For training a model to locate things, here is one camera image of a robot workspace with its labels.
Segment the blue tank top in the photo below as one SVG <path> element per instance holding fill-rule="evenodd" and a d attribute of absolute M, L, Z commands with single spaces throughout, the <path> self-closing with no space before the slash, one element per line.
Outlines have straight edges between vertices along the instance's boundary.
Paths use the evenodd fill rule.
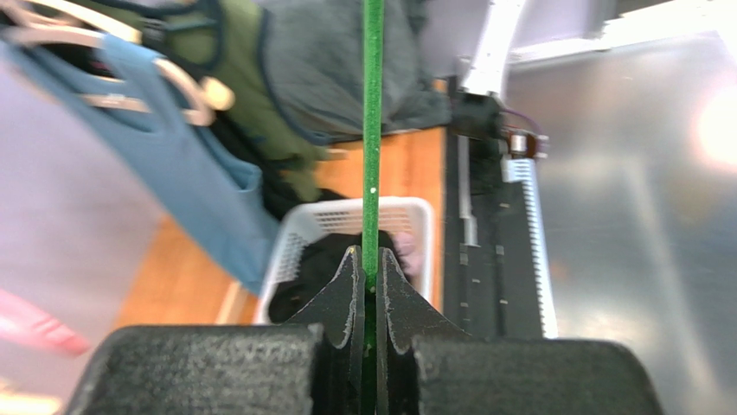
<path fill-rule="evenodd" d="M 160 54 L 111 35 L 103 42 L 99 59 L 122 82 L 44 48 L 11 47 L 10 55 L 125 160 L 212 259 L 258 294 L 279 228 L 263 208 L 259 168 L 229 154 L 209 129 L 187 124 L 182 95 L 154 64 Z M 151 113 L 91 107 L 80 93 L 141 99 Z"/>

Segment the plastic basket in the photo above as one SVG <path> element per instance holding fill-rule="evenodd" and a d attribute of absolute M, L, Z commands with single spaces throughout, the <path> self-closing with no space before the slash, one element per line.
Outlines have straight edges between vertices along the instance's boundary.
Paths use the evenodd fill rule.
<path fill-rule="evenodd" d="M 363 224 L 363 199 L 321 201 L 295 207 L 282 221 L 261 289 L 257 324 L 270 324 L 268 307 L 277 284 L 297 277 L 299 260 L 306 246 L 328 233 L 359 234 Z M 433 207 L 417 197 L 380 197 L 379 229 L 389 234 L 414 236 L 422 252 L 420 275 L 412 284 L 428 302 L 433 294 Z"/>

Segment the green rod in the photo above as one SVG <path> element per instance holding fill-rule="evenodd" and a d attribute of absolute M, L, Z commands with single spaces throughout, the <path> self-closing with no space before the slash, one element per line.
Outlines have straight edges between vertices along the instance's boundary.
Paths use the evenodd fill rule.
<path fill-rule="evenodd" d="M 379 266 L 379 158 L 381 155 L 381 70 L 383 0 L 363 1 L 363 270 L 375 289 Z"/>

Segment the wooden table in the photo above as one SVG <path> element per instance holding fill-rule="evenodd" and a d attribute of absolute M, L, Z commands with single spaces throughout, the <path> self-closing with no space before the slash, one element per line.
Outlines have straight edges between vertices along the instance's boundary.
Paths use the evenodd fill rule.
<path fill-rule="evenodd" d="M 323 162 L 318 181 L 349 198 L 362 197 L 362 143 L 336 145 L 344 159 Z M 445 129 L 385 137 L 381 144 L 380 195 L 416 196 L 434 209 L 433 306 L 441 310 Z M 163 221 L 120 311 L 116 328 L 133 324 L 213 324 L 234 280 L 209 259 L 176 223 Z M 258 299 L 244 294 L 232 322 L 249 324 Z"/>

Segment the metal frame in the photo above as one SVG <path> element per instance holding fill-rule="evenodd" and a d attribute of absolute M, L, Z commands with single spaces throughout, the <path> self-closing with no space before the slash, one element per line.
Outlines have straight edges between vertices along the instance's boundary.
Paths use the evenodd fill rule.
<path fill-rule="evenodd" d="M 715 30 L 715 18 L 729 0 L 671 0 L 604 22 L 599 36 L 549 41 L 510 51 L 509 64 L 543 61 L 586 52 L 658 41 Z"/>
<path fill-rule="evenodd" d="M 503 97 L 509 50 L 528 0 L 490 0 L 471 67 L 461 90 L 475 95 Z"/>

